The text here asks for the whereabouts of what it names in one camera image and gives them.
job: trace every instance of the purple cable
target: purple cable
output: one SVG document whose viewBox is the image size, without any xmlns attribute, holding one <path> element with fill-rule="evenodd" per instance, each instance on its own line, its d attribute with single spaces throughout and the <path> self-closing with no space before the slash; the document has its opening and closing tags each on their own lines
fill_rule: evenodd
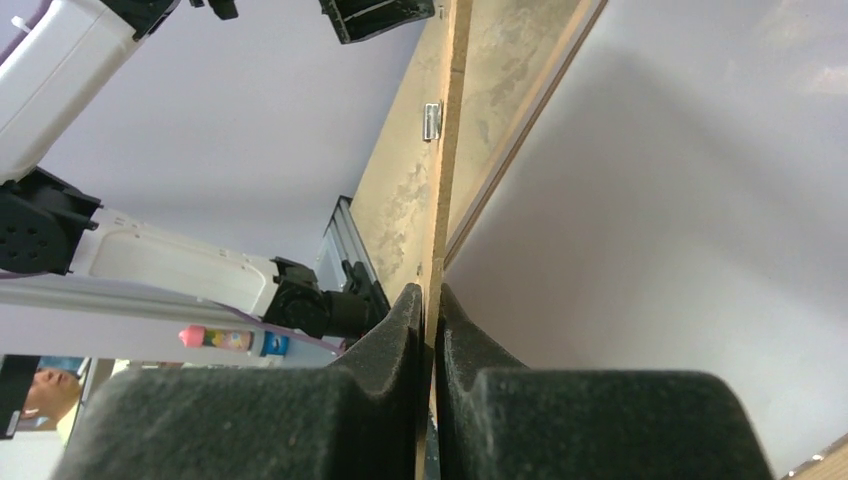
<svg viewBox="0 0 848 480">
<path fill-rule="evenodd" d="M 19 278 L 38 277 L 40 275 L 44 275 L 44 274 L 43 273 L 8 273 L 8 272 L 2 272 L 2 273 L 0 273 L 0 280 L 17 280 Z"/>
<path fill-rule="evenodd" d="M 286 327 L 280 327 L 278 325 L 267 324 L 265 322 L 258 320 L 253 315 L 244 313 L 241 310 L 239 310 L 237 308 L 233 308 L 229 305 L 224 305 L 222 303 L 218 303 L 217 305 L 220 306 L 221 308 L 223 308 L 224 310 L 232 313 L 233 315 L 236 315 L 237 317 L 241 318 L 245 322 L 250 323 L 251 325 L 258 327 L 262 330 L 265 330 L 266 332 L 276 333 L 278 335 L 285 335 L 289 338 L 293 338 L 295 340 L 300 340 L 301 342 L 310 343 L 312 345 L 317 345 L 317 346 L 319 346 L 319 347 L 321 347 L 325 350 L 329 350 L 331 353 L 333 353 L 335 355 L 341 355 L 342 353 L 344 353 L 344 350 L 333 345 L 330 342 L 325 342 L 325 341 L 319 340 L 317 338 L 312 338 L 309 335 L 297 333 L 294 330 L 286 328 Z"/>
</svg>

